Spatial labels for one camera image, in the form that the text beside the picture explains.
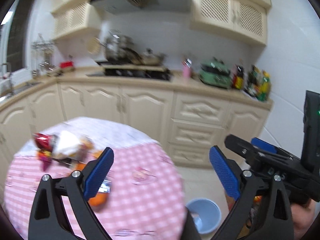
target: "gas stove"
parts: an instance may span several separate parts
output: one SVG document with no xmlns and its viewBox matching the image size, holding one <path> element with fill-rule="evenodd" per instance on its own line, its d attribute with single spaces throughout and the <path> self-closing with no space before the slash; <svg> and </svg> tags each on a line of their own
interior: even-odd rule
<svg viewBox="0 0 320 240">
<path fill-rule="evenodd" d="M 163 67 L 146 67 L 146 66 L 105 66 L 104 71 L 93 74 L 87 74 L 88 77 L 116 76 L 116 77 L 135 77 L 170 81 L 171 71 Z"/>
</svg>

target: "red container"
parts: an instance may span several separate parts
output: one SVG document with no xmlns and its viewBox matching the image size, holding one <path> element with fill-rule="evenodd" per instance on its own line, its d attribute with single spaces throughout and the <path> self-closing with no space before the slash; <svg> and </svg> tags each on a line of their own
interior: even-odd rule
<svg viewBox="0 0 320 240">
<path fill-rule="evenodd" d="M 60 68 L 73 67 L 73 61 L 65 61 L 60 63 Z"/>
</svg>

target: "metal screw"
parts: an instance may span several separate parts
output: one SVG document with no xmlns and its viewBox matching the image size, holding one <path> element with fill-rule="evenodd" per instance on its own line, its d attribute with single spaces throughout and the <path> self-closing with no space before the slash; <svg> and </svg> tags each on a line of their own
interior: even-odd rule
<svg viewBox="0 0 320 240">
<path fill-rule="evenodd" d="M 42 180 L 47 181 L 47 180 L 49 180 L 49 178 L 50 178 L 49 175 L 45 174 L 45 175 L 43 175 Z"/>
<path fill-rule="evenodd" d="M 74 171 L 73 173 L 72 173 L 72 177 L 74 177 L 74 178 L 77 178 L 77 177 L 79 177 L 80 176 L 80 171 Z"/>
<path fill-rule="evenodd" d="M 281 181 L 281 177 L 279 175 L 275 175 L 273 178 L 275 179 L 275 181 Z"/>
<path fill-rule="evenodd" d="M 273 168 L 270 168 L 269 170 L 268 170 L 268 174 L 269 175 L 272 175 L 272 174 L 274 174 L 275 173 L 275 170 L 273 169 Z"/>
<path fill-rule="evenodd" d="M 252 176 L 252 173 L 251 173 L 251 171 L 245 170 L 245 171 L 243 171 L 243 176 L 248 178 L 248 177 Z"/>
</svg>

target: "tiled floor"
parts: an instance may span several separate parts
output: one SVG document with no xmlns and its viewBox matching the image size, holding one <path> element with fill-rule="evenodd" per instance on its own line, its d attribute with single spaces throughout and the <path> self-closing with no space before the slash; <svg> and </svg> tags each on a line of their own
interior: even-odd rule
<svg viewBox="0 0 320 240">
<path fill-rule="evenodd" d="M 184 180 L 185 203 L 194 198 L 208 198 L 219 206 L 221 210 L 221 224 L 228 215 L 227 201 L 224 189 L 214 170 L 177 167 Z M 209 240 L 216 231 L 202 235 L 202 240 Z"/>
</svg>

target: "stove burner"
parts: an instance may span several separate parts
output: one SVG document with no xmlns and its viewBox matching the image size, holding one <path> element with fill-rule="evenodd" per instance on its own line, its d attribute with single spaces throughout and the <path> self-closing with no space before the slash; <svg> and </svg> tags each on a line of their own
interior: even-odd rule
<svg viewBox="0 0 320 240">
<path fill-rule="evenodd" d="M 105 68 L 103 72 L 88 74 L 87 76 L 89 77 L 97 77 L 97 76 L 136 77 L 136 78 L 147 78 L 147 79 L 170 81 L 171 71 L 169 69 L 167 69 L 166 71 L 156 71 L 156 70 Z"/>
</svg>

